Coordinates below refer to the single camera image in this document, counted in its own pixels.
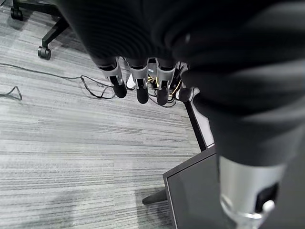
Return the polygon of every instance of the gray carpet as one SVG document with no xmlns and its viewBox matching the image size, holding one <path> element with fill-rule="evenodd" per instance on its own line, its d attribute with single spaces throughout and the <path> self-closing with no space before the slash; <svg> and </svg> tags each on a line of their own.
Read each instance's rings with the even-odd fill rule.
<svg viewBox="0 0 305 229">
<path fill-rule="evenodd" d="M 1 63 L 102 80 L 71 30 L 50 44 L 51 60 L 40 59 L 41 38 L 55 22 L 23 14 L 14 21 L 9 6 L 0 7 Z M 142 105 L 135 91 L 97 100 L 80 80 L 0 66 L 0 93 L 15 85 L 22 101 L 0 98 L 1 229 L 171 227 L 167 203 L 141 200 L 164 187 L 162 173 L 200 152 L 182 103 Z"/>
</svg>

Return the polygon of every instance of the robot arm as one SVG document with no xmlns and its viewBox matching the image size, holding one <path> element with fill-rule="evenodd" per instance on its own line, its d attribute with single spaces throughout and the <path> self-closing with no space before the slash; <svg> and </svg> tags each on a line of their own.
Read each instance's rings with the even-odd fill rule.
<svg viewBox="0 0 305 229">
<path fill-rule="evenodd" d="M 209 118 L 215 139 L 224 212 L 234 227 L 258 228 L 274 208 L 285 167 L 304 136 L 305 2 L 56 3 L 120 97 L 126 94 L 120 74 L 107 72 L 115 64 L 103 68 L 105 58 L 189 64 L 183 84 L 200 89 L 194 105 Z M 172 68 L 158 63 L 158 93 L 166 92 Z M 138 64 L 130 66 L 140 88 L 147 79 L 145 64 L 138 72 Z"/>
</svg>

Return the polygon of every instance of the power cord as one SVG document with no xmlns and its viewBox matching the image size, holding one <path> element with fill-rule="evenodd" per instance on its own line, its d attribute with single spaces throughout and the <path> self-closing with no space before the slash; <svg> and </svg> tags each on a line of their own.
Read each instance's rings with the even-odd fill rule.
<svg viewBox="0 0 305 229">
<path fill-rule="evenodd" d="M 20 69 L 20 70 L 27 71 L 27 72 L 30 72 L 30 73 L 39 73 L 39 74 L 44 74 L 44 75 L 55 76 L 55 77 L 58 77 L 58 78 L 61 78 L 61 79 L 66 79 L 66 80 L 81 79 L 81 81 L 82 81 L 82 83 L 84 84 L 85 88 L 87 89 L 87 91 L 88 91 L 92 96 L 94 96 L 94 97 L 96 97 L 96 98 L 98 98 L 98 99 L 112 99 L 112 98 L 115 97 L 115 94 L 114 94 L 114 93 L 113 93 L 113 96 L 111 96 L 111 97 L 104 97 L 104 96 L 103 96 L 104 93 L 105 93 L 105 91 L 106 91 L 108 88 L 112 88 L 112 89 L 113 89 L 113 87 L 112 87 L 111 85 L 106 85 L 106 84 L 101 83 L 101 82 L 99 82 L 99 81 L 97 81 L 97 80 L 94 80 L 94 79 L 92 79 L 92 78 L 90 78 L 90 77 L 88 77 L 88 76 L 86 76 L 86 75 L 82 75 L 82 76 L 80 76 L 80 77 L 65 77 L 65 76 L 60 76 L 60 75 L 56 75 L 56 74 L 52 74 L 52 73 L 46 73 L 46 72 L 36 71 L 36 70 L 28 69 L 28 68 L 23 68 L 23 67 L 14 65 L 14 64 L 0 63 L 0 65 L 1 65 L 1 66 L 8 66 L 8 67 Z M 105 87 L 104 90 L 103 90 L 103 92 L 102 92 L 102 94 L 101 94 L 101 95 L 96 95 L 96 94 L 94 94 L 94 93 L 89 89 L 89 87 L 87 86 L 87 84 L 86 84 L 86 82 L 85 82 L 85 78 L 86 78 L 86 79 L 89 79 L 89 80 L 91 80 L 91 81 L 93 81 L 93 82 L 96 82 L 98 86 L 103 86 L 103 87 Z M 20 96 L 21 99 L 22 99 L 22 95 L 21 95 L 21 93 L 20 93 L 20 91 L 19 91 L 19 88 L 18 88 L 18 87 L 14 87 L 14 88 L 12 89 L 12 91 L 14 91 L 14 89 L 17 89 L 17 91 L 18 91 L 18 93 L 19 93 L 19 96 Z M 9 92 L 8 94 L 0 94 L 0 95 L 6 96 L 6 97 L 7 97 L 11 92 Z"/>
<path fill-rule="evenodd" d="M 15 96 L 12 96 L 11 93 L 14 91 L 14 90 L 17 90 L 18 94 L 19 94 L 19 98 L 16 98 Z M 10 92 L 8 93 L 5 93 L 5 94 L 0 94 L 0 97 L 7 97 L 7 98 L 13 98 L 13 99 L 18 99 L 18 100 L 22 100 L 22 94 L 19 90 L 19 88 L 17 86 L 14 86 L 13 89 L 11 89 Z"/>
</svg>

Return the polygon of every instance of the black desk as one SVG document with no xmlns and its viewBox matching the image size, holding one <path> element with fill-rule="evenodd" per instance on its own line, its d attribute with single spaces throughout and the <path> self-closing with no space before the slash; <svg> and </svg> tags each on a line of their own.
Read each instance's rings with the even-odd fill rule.
<svg viewBox="0 0 305 229">
<path fill-rule="evenodd" d="M 305 153 L 290 164 L 277 207 L 261 229 L 305 229 L 304 162 Z M 214 147 L 166 172 L 163 178 L 173 228 L 226 229 L 219 202 Z"/>
</svg>

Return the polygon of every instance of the chair leg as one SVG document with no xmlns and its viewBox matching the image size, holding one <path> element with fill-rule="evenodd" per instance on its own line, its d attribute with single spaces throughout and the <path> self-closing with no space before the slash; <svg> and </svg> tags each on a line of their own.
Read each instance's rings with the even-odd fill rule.
<svg viewBox="0 0 305 229">
<path fill-rule="evenodd" d="M 142 200 L 142 203 L 144 205 L 146 205 L 146 204 L 153 204 L 153 203 L 157 203 L 157 202 L 161 202 L 161 201 L 165 201 L 165 200 L 167 200 L 167 195 L 166 195 L 165 189 L 163 189 L 157 193 L 154 193 L 154 194 L 144 198 Z"/>
<path fill-rule="evenodd" d="M 67 21 L 62 17 L 52 27 L 52 29 L 42 38 L 42 46 L 38 48 L 38 56 L 49 60 L 51 58 L 51 50 L 48 49 L 48 44 L 58 37 L 66 28 L 69 27 Z"/>
</svg>

